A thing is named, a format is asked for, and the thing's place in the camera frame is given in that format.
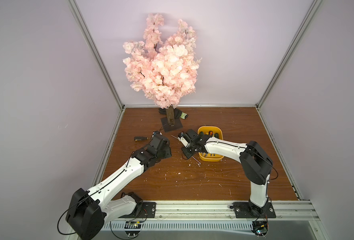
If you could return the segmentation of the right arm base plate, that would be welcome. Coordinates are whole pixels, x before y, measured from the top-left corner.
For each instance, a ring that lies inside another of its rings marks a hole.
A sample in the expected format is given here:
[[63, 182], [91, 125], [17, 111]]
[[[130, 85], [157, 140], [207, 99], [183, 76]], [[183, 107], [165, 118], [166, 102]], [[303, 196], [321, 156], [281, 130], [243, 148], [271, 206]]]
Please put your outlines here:
[[250, 202], [234, 202], [230, 206], [230, 209], [234, 211], [237, 219], [275, 219], [277, 217], [274, 207], [270, 202], [266, 202], [262, 208]]

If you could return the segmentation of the black yellow stubby screwdriver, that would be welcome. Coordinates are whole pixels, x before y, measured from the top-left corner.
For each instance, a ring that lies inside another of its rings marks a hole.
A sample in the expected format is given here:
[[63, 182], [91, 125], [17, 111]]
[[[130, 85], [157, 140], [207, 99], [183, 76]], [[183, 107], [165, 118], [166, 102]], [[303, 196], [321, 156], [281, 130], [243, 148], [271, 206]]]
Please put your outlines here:
[[146, 141], [146, 140], [149, 140], [149, 139], [150, 139], [149, 137], [142, 137], [142, 136], [134, 137], [135, 141]]

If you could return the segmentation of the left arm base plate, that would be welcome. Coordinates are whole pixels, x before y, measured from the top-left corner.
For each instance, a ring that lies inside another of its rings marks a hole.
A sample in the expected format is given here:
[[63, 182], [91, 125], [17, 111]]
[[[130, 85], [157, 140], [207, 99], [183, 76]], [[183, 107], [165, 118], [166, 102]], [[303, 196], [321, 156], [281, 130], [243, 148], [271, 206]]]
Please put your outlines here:
[[135, 218], [150, 218], [155, 217], [156, 212], [156, 202], [143, 202], [137, 205], [133, 212], [129, 215], [121, 216], [121, 219], [135, 219]]

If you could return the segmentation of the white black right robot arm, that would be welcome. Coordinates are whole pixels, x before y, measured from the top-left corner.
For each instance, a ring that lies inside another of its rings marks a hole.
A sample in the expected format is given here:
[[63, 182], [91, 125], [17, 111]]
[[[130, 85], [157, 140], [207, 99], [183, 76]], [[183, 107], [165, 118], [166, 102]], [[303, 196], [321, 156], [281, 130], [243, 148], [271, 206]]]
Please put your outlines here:
[[262, 209], [266, 206], [273, 162], [257, 142], [234, 143], [210, 135], [201, 136], [193, 130], [180, 133], [178, 140], [183, 144], [182, 151], [187, 159], [202, 153], [221, 155], [240, 163], [251, 182], [250, 207]]

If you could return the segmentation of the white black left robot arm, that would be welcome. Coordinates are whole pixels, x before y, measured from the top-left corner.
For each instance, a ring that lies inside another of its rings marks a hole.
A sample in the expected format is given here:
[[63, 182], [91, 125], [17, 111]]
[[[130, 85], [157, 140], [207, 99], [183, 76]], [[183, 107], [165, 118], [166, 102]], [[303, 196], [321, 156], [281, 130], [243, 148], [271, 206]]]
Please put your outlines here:
[[151, 140], [104, 181], [88, 190], [75, 191], [63, 217], [82, 240], [93, 239], [107, 222], [132, 214], [142, 204], [134, 193], [116, 201], [113, 197], [157, 162], [170, 157], [168, 139]]

